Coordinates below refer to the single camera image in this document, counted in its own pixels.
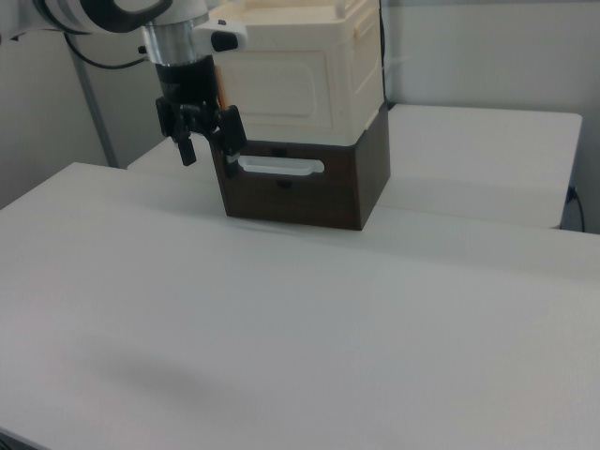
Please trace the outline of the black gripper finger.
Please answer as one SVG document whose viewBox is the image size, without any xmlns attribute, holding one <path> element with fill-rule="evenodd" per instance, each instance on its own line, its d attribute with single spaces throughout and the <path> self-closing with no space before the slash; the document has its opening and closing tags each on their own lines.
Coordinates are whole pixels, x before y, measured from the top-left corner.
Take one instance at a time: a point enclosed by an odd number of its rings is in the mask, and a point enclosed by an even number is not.
<svg viewBox="0 0 600 450">
<path fill-rule="evenodd" d="M 236 106 L 218 110 L 215 120 L 216 128 L 208 139 L 213 160 L 223 176 L 231 178 L 238 173 L 238 159 L 247 146 L 247 136 Z"/>
<path fill-rule="evenodd" d="M 190 139 L 190 131 L 181 112 L 165 97 L 156 100 L 157 116 L 161 133 L 171 138 L 177 147 L 184 166 L 196 162 L 196 154 Z"/>
</svg>

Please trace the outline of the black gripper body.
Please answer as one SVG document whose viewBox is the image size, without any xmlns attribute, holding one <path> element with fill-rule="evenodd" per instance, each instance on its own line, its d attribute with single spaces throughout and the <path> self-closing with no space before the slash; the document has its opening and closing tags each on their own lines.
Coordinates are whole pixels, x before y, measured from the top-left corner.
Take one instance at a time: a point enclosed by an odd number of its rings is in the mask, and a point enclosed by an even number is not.
<svg viewBox="0 0 600 450">
<path fill-rule="evenodd" d="M 218 81 L 212 56 L 182 66 L 156 65 L 162 97 L 156 100 L 159 118 L 172 115 L 175 105 L 200 107 L 209 118 L 216 118 Z"/>
</svg>

